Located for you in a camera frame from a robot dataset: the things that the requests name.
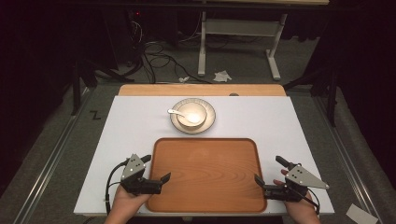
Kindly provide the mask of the white ceramic spoon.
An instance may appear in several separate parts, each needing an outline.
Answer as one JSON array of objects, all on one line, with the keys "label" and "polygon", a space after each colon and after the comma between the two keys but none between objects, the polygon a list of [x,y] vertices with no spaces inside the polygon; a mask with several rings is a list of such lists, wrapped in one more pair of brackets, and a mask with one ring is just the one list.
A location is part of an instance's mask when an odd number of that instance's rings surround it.
[{"label": "white ceramic spoon", "polygon": [[191,123],[194,123],[194,124],[199,123],[201,121],[200,116],[197,115],[197,114],[194,114],[194,113],[182,113],[182,112],[177,111],[175,109],[168,109],[167,113],[168,114],[179,115],[179,116],[185,118],[188,122],[191,122]]}]

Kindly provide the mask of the large crumpled white paper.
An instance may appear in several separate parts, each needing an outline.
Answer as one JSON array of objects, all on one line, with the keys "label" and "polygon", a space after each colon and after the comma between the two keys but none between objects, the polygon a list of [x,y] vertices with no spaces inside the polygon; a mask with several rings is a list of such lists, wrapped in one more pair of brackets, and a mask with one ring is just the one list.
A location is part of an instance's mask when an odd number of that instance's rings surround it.
[{"label": "large crumpled white paper", "polygon": [[232,78],[226,71],[220,71],[215,74],[214,81],[227,82],[228,80],[232,80]]}]

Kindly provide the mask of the white metal desk frame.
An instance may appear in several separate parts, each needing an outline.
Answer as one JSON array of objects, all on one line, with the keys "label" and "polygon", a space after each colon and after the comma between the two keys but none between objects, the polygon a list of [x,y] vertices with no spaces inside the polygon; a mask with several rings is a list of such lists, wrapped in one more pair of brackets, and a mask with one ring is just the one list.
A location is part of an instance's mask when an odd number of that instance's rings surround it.
[{"label": "white metal desk frame", "polygon": [[276,49],[283,33],[288,15],[282,14],[278,21],[243,21],[243,20],[226,20],[226,19],[208,19],[206,13],[201,13],[201,37],[200,51],[198,57],[198,76],[205,75],[206,64],[206,36],[207,35],[243,35],[272,37],[273,45],[265,51],[273,80],[280,80],[275,54]]}]

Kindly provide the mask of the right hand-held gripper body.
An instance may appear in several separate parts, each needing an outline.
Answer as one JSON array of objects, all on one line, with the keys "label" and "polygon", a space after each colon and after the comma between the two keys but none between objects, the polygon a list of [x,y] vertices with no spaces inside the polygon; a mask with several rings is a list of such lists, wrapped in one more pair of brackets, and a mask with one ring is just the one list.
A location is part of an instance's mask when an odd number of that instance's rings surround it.
[{"label": "right hand-held gripper body", "polygon": [[312,200],[306,197],[310,188],[330,188],[327,183],[307,171],[300,163],[284,163],[283,166],[288,170],[288,173],[285,175],[285,182],[282,185],[262,183],[265,199],[294,203],[305,200],[312,203]]}]

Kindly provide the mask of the cream ceramic plate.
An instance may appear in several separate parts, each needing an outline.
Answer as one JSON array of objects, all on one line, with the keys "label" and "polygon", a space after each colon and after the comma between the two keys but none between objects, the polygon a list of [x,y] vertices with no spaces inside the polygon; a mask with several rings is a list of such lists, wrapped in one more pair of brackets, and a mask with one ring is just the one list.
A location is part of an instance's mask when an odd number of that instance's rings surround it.
[{"label": "cream ceramic plate", "polygon": [[169,114],[170,115],[170,120],[172,122],[172,124],[181,132],[186,133],[186,134],[198,134],[198,133],[202,133],[206,130],[208,130],[215,122],[216,119],[216,112],[214,107],[207,101],[203,100],[203,99],[199,99],[199,98],[187,98],[187,99],[183,99],[181,101],[179,101],[178,103],[176,103],[172,108],[170,109],[175,109],[177,110],[180,106],[186,104],[186,103],[198,103],[200,105],[202,105],[205,110],[206,110],[206,119],[205,122],[197,127],[197,128],[187,128],[187,127],[183,127],[181,126],[178,121],[177,121],[177,115],[176,114]]}]

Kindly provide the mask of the person's left hand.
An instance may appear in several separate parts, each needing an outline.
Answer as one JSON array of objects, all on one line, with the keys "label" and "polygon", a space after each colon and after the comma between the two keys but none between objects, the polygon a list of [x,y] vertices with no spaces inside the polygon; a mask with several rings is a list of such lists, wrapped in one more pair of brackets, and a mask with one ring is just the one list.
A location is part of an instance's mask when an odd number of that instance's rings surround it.
[{"label": "person's left hand", "polygon": [[108,217],[133,217],[139,208],[150,199],[150,197],[151,194],[134,196],[133,194],[128,193],[122,186],[119,186]]}]

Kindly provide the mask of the flat white paper sheet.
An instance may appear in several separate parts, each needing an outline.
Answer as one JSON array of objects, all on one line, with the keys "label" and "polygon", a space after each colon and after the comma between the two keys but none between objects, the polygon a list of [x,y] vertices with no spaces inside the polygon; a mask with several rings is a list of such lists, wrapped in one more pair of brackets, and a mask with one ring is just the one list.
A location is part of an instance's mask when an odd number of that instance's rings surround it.
[{"label": "flat white paper sheet", "polygon": [[357,224],[376,224],[378,221],[377,217],[374,217],[366,211],[360,209],[355,204],[349,206],[346,215]]}]

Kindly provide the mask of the wooden table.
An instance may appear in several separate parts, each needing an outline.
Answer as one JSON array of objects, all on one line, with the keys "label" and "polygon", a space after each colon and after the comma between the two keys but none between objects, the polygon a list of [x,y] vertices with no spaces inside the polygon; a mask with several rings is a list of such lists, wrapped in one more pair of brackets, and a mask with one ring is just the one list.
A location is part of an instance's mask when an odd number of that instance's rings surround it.
[{"label": "wooden table", "polygon": [[278,84],[125,84],[119,96],[286,96]]}]

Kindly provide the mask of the white table mat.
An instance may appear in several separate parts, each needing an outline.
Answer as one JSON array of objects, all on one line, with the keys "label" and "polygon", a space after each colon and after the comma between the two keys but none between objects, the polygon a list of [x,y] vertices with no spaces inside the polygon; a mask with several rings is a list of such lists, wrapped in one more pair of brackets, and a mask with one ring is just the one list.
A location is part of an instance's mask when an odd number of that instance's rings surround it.
[{"label": "white table mat", "polygon": [[[167,110],[180,96],[117,96],[92,158],[74,209],[78,215],[103,216],[110,171],[132,154],[145,156],[162,137],[182,137]],[[216,112],[202,137],[246,137],[258,147],[264,180],[280,177],[277,155],[300,163],[313,175],[318,167],[307,144],[293,103],[287,96],[206,96]]]}]

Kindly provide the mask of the black metal stand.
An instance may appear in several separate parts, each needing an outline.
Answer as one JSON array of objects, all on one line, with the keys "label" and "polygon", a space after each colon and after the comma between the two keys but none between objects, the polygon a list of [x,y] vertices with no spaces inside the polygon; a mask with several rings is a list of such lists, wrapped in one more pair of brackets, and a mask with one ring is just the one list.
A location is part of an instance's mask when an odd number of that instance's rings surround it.
[{"label": "black metal stand", "polygon": [[80,90],[80,80],[83,79],[87,87],[96,87],[97,80],[94,75],[82,75],[79,70],[83,67],[91,67],[93,70],[99,70],[106,75],[115,78],[117,81],[125,83],[134,83],[133,79],[123,77],[116,72],[106,68],[98,63],[94,63],[87,59],[76,60],[72,68],[72,90],[73,90],[73,110],[72,115],[75,116],[81,107],[81,90]]},{"label": "black metal stand", "polygon": [[294,79],[283,86],[284,90],[290,90],[298,85],[311,83],[310,93],[312,96],[327,95],[326,117],[330,124],[335,126],[334,112],[336,102],[338,71],[335,68],[323,67],[308,75]]}]

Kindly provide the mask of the metal floor rail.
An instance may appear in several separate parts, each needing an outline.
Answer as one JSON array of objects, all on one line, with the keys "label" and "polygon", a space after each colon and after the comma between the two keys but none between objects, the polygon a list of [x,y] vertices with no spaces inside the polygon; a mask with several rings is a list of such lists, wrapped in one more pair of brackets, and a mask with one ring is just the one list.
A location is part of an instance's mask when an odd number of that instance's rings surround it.
[{"label": "metal floor rail", "polygon": [[316,107],[318,108],[320,115],[324,119],[324,122],[326,123],[328,130],[331,133],[332,139],[335,143],[337,156],[339,157],[343,169],[345,170],[349,184],[352,187],[357,200],[359,201],[360,209],[362,209],[365,213],[373,217],[376,217],[377,218],[376,224],[383,224],[382,218],[378,214],[377,209],[375,208],[372,197],[370,196],[370,193],[366,185],[363,183],[353,160],[351,159],[351,157],[347,152],[347,148],[344,142],[342,141],[340,133],[337,131],[336,127],[330,123],[329,119],[327,118],[327,110],[325,103],[319,97],[314,97],[313,101]]},{"label": "metal floor rail", "polygon": [[35,183],[29,190],[29,194],[26,196],[19,213],[15,216],[12,224],[28,224],[33,212],[38,205],[50,179],[52,178],[59,161],[64,154],[65,144],[68,138],[76,126],[78,117],[80,115],[81,108],[87,104],[89,98],[92,95],[92,89],[84,88],[83,91],[78,92],[80,95],[81,102],[78,106],[73,108],[71,114],[67,117],[67,122],[64,125],[62,132],[58,135],[55,145],[51,148],[50,154],[46,159],[40,173],[35,178]]}]

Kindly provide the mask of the person's right hand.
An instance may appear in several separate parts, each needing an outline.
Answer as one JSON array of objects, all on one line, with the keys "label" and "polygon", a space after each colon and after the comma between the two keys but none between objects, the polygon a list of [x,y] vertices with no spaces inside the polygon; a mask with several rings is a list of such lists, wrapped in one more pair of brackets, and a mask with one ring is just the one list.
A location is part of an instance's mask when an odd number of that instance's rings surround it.
[{"label": "person's right hand", "polygon": [[316,210],[313,204],[309,203],[305,199],[300,200],[299,202],[284,202],[286,210],[294,221],[297,219],[303,219],[308,217],[318,217],[316,214]]}]

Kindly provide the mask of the cream ceramic bowl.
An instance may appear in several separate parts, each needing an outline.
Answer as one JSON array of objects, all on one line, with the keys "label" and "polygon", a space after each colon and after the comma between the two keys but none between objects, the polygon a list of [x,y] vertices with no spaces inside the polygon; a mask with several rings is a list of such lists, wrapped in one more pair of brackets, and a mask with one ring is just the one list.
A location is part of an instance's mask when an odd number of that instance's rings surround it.
[{"label": "cream ceramic bowl", "polygon": [[187,128],[201,126],[207,115],[205,108],[198,103],[186,103],[180,106],[177,111],[182,113],[182,116],[177,115],[178,123]]}]

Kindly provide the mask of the wooden tray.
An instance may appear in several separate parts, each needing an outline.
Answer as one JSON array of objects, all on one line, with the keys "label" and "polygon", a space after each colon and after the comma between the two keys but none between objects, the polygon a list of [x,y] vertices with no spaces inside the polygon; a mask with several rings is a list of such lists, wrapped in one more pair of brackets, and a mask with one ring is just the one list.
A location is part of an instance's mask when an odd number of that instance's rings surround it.
[{"label": "wooden tray", "polygon": [[248,138],[162,138],[151,179],[170,174],[147,208],[155,213],[261,213],[266,209],[258,149]]}]

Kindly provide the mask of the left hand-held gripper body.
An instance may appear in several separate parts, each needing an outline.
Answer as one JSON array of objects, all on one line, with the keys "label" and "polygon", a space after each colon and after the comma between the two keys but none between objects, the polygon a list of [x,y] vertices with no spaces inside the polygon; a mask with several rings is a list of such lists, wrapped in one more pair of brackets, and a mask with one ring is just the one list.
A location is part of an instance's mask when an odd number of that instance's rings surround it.
[{"label": "left hand-held gripper body", "polygon": [[163,183],[161,180],[151,180],[143,177],[146,171],[146,165],[141,158],[133,154],[127,161],[126,166],[121,174],[120,184],[133,195],[140,194],[160,194]]}]

